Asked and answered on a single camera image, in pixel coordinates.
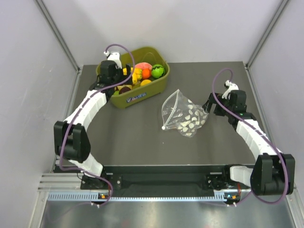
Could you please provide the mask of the fake orange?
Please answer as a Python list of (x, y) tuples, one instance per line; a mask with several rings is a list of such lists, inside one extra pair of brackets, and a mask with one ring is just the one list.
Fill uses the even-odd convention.
[(151, 70), (149, 68), (142, 70), (142, 80), (147, 80), (151, 76)]

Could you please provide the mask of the fake green fruit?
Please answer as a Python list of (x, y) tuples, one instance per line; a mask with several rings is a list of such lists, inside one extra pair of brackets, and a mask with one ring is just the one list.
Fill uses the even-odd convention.
[(152, 66), (151, 75), (153, 78), (160, 78), (165, 75), (165, 68), (161, 64), (155, 64)]

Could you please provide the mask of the polka dot zip bag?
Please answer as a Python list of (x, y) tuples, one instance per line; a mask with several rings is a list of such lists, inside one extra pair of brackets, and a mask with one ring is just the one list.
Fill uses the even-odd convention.
[(202, 106), (194, 104), (178, 89), (161, 107), (162, 130), (177, 130), (182, 136), (192, 138), (208, 118)]

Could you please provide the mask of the fake banana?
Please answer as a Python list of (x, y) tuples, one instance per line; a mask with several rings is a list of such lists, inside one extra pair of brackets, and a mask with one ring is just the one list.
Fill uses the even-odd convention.
[[(134, 73), (132, 75), (132, 84), (135, 85), (138, 81), (142, 80), (142, 69), (135, 68)], [(127, 76), (127, 69), (126, 67), (123, 68), (123, 75)]]

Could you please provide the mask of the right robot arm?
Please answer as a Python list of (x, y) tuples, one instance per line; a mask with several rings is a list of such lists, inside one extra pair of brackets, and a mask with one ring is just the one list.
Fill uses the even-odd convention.
[(242, 183), (257, 196), (289, 195), (294, 191), (295, 159), (271, 144), (255, 116), (247, 111), (246, 99), (245, 91), (232, 90), (228, 97), (211, 93), (203, 105), (206, 113), (210, 113), (214, 105), (215, 115), (228, 118), (228, 123), (244, 140), (255, 158), (253, 168), (226, 165), (222, 183), (227, 188)]

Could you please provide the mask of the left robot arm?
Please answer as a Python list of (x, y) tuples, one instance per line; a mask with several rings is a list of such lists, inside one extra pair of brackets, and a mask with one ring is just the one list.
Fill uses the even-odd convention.
[(102, 107), (114, 95), (115, 88), (132, 82), (132, 67), (118, 66), (114, 60), (104, 60), (100, 64), (100, 74), (89, 87), (85, 98), (75, 111), (63, 121), (54, 124), (55, 153), (60, 160), (74, 164), (74, 170), (80, 170), (91, 178), (97, 188), (107, 185), (108, 177), (104, 167), (91, 154), (91, 144), (87, 129)]

